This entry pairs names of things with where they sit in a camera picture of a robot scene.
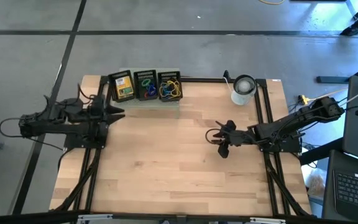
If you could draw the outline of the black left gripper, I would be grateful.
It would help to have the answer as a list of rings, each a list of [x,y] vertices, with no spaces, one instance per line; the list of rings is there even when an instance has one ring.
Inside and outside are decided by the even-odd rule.
[[[89,103],[89,132],[90,133],[107,133],[110,124],[124,118],[124,109],[108,105],[106,111],[104,96],[91,95]]]

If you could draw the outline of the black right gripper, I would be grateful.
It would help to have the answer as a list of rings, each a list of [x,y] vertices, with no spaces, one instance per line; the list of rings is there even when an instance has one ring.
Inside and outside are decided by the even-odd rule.
[[[226,124],[220,122],[217,122],[217,124],[221,128],[218,133],[213,135],[217,139],[213,139],[211,142],[219,146],[218,153],[222,158],[228,157],[229,146],[255,145],[255,135],[252,131],[237,130],[232,120],[228,120]]]

